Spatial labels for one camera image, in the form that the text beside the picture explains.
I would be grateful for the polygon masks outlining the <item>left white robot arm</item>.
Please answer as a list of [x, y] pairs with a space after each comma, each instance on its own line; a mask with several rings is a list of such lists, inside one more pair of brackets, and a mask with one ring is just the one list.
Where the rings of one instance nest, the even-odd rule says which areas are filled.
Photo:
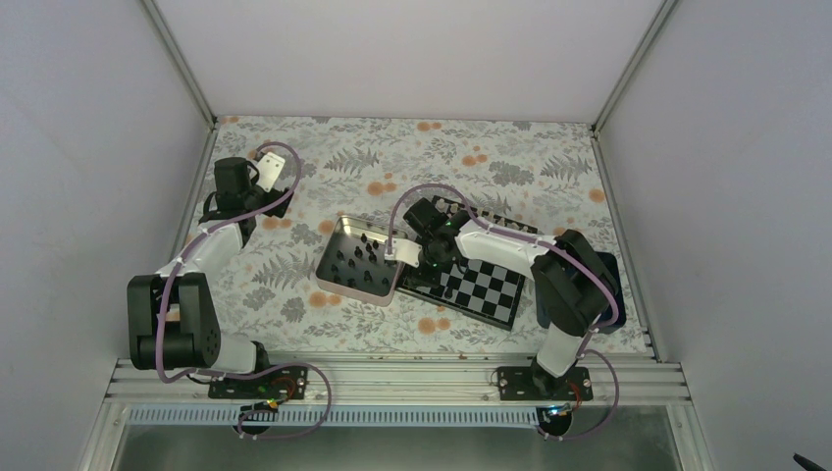
[[282, 217], [293, 189], [278, 190], [285, 158], [224, 158], [214, 166], [215, 189], [204, 201], [198, 234], [173, 260], [127, 287], [130, 361], [138, 370], [212, 370], [234, 374], [250, 397], [273, 384], [264, 346], [221, 331], [211, 287], [249, 242], [255, 211]]

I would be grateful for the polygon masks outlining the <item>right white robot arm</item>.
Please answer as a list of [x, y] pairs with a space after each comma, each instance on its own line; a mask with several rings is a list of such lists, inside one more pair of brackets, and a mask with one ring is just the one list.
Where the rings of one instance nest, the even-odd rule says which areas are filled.
[[555, 399], [567, 390], [568, 373], [600, 330], [604, 313], [611, 314], [611, 322], [620, 315], [616, 277], [579, 232], [522, 232], [482, 219], [468, 207], [448, 216], [425, 198], [405, 212], [404, 220], [416, 240], [393, 238], [385, 257], [415, 269], [427, 285], [436, 284], [438, 272], [460, 259], [490, 263], [534, 284], [536, 306], [547, 317], [531, 375], [541, 398]]

